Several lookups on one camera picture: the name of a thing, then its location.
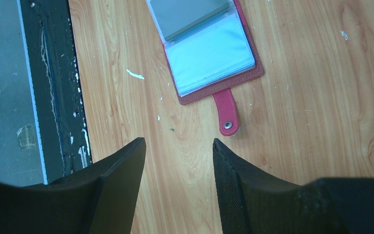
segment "leather strap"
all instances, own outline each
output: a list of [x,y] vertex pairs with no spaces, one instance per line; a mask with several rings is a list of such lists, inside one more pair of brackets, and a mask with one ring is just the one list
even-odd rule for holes
[[220,133],[223,136],[231,136],[239,129],[239,121],[236,112],[236,103],[234,102],[231,89],[213,94],[216,101],[217,112],[219,113]]

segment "card holder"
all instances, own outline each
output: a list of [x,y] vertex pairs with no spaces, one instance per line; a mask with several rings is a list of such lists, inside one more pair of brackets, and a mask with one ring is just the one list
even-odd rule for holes
[[150,5],[153,0],[146,1],[162,41],[180,104],[213,95],[219,112],[220,132],[224,136],[234,134],[239,123],[230,88],[264,73],[239,0],[226,0],[228,9],[188,30],[183,28],[182,33],[178,31],[178,35],[168,41],[162,35]]

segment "paint chip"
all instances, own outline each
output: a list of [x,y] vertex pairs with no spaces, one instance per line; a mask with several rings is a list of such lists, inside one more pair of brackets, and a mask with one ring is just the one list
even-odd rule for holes
[[130,70],[127,69],[127,72],[128,74],[130,74],[131,76],[135,77],[135,78],[139,78],[139,79],[144,79],[144,77],[142,75],[138,75],[138,74],[135,74],[135,73],[132,73]]
[[345,37],[345,40],[349,39],[348,34],[346,34],[345,31],[341,31],[340,33]]

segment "metal snap button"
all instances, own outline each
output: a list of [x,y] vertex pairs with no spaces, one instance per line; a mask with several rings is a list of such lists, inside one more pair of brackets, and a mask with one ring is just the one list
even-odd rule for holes
[[232,126],[233,126],[233,123],[232,123],[231,121],[228,121],[228,122],[224,123],[224,128],[225,128],[225,129],[229,129],[229,128],[231,128]]

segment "wood grain surface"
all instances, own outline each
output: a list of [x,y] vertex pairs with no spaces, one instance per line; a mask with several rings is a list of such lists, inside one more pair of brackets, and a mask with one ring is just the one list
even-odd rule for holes
[[222,233],[215,137],[293,183],[374,177],[374,0],[240,2],[266,73],[224,137],[211,97],[178,103],[144,0],[70,0],[93,160],[146,138],[134,234]]

